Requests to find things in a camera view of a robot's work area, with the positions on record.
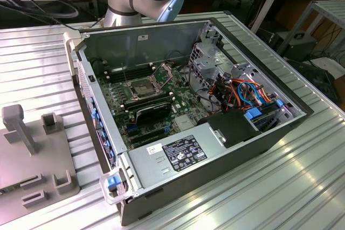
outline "motherboard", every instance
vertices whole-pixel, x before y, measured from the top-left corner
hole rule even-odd
[[[209,115],[180,70],[174,64],[150,64],[99,78],[128,149],[190,129]]]

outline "sticker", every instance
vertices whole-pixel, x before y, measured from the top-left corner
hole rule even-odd
[[[193,135],[163,146],[163,151],[176,172],[207,158]]]
[[[138,36],[138,40],[147,40],[149,38],[149,35],[146,34],[146,35],[139,35]]]
[[[149,155],[152,155],[154,153],[162,151],[162,144],[161,143],[155,144],[155,145],[152,145],[152,146],[150,146],[150,147],[148,147],[146,149],[149,152]]]

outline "power supply label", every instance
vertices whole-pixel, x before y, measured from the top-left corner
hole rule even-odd
[[[193,135],[163,146],[172,167],[180,172],[207,158]]]

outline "aluminum table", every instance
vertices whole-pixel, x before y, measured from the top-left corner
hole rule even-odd
[[[345,114],[245,28],[223,12],[180,15],[217,18],[315,111],[271,150],[121,227],[98,179],[101,168],[73,89],[63,26],[0,31],[0,106],[20,103],[25,120],[54,111],[64,118],[79,194],[2,229],[273,229],[345,228]],[[240,55],[226,50],[238,61]]]

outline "metal shelf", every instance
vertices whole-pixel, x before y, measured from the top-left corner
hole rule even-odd
[[[282,55],[289,42],[297,33],[298,29],[301,28],[302,24],[309,17],[312,11],[319,13],[318,17],[308,28],[307,32],[311,33],[320,20],[325,17],[331,20],[334,24],[345,29],[345,1],[311,1],[301,17],[298,19],[296,24],[293,26],[285,40],[282,42],[277,50],[279,55]],[[339,42],[330,52],[331,55],[336,53],[342,46],[345,45],[345,38]]]

